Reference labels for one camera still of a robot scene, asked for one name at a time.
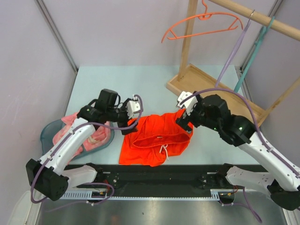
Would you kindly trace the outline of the orange shorts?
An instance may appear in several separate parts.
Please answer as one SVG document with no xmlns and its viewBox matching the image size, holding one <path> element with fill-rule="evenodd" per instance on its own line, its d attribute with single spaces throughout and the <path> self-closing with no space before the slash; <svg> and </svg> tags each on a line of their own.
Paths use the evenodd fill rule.
<svg viewBox="0 0 300 225">
<path fill-rule="evenodd" d="M 119 164 L 163 164 L 169 157 L 179 156 L 188 147 L 193 133 L 187 133 L 175 123 L 183 110 L 141 117 L 137 131 L 124 136 Z"/>
</svg>

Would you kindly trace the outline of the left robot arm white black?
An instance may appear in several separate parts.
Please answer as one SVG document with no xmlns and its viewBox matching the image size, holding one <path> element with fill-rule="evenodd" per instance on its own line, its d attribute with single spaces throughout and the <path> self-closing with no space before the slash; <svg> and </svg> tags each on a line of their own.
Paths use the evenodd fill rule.
<svg viewBox="0 0 300 225">
<path fill-rule="evenodd" d="M 67 190 L 78 186 L 92 185 L 97 188 L 103 184 L 102 170 L 95 164 L 88 163 L 70 170 L 65 168 L 97 128 L 120 130 L 123 135 L 137 131 L 139 119 L 130 120 L 136 114 L 141 117 L 142 98 L 135 94 L 123 103 L 116 104 L 117 99 L 120 99 L 117 92 L 101 90 L 98 98 L 80 109 L 71 127 L 46 154 L 38 160 L 30 159 L 27 162 L 25 168 L 33 203 L 40 203 L 47 198 L 56 201 Z M 41 193 L 44 198 L 36 200 L 33 196 L 35 192 Z"/>
</svg>

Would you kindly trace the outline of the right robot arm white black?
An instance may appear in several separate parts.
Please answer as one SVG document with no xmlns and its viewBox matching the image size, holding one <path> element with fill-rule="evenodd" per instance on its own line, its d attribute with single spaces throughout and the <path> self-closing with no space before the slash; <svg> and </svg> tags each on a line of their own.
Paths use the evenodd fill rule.
<svg viewBox="0 0 300 225">
<path fill-rule="evenodd" d="M 223 141 L 249 154 L 266 170 L 259 173 L 223 164 L 216 176 L 221 188 L 243 186 L 265 194 L 283 209 L 300 208 L 300 168 L 266 140 L 256 122 L 231 114 L 227 102 L 217 94 L 201 97 L 183 91 L 177 102 L 184 111 L 176 120 L 182 129 L 188 133 L 199 126 L 214 130 Z"/>
</svg>

